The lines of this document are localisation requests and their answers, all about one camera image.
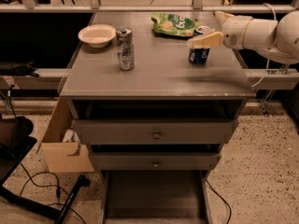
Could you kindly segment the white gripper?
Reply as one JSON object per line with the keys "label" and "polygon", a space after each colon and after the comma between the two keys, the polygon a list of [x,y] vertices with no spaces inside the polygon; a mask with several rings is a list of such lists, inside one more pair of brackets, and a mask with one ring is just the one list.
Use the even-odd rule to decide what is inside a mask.
{"label": "white gripper", "polygon": [[223,11],[214,13],[221,32],[214,32],[209,35],[198,35],[187,40],[187,47],[190,49],[212,49],[224,45],[231,49],[243,49],[244,34],[251,16],[234,16],[234,14]]}

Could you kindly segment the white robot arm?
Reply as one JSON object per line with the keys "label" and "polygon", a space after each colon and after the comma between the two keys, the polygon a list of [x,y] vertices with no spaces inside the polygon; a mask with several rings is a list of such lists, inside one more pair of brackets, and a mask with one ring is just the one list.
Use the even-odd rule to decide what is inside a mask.
{"label": "white robot arm", "polygon": [[230,49],[250,49],[270,61],[299,63],[299,11],[280,21],[255,19],[217,11],[215,19],[221,30],[209,30],[187,41],[190,49],[213,49],[224,45]]}

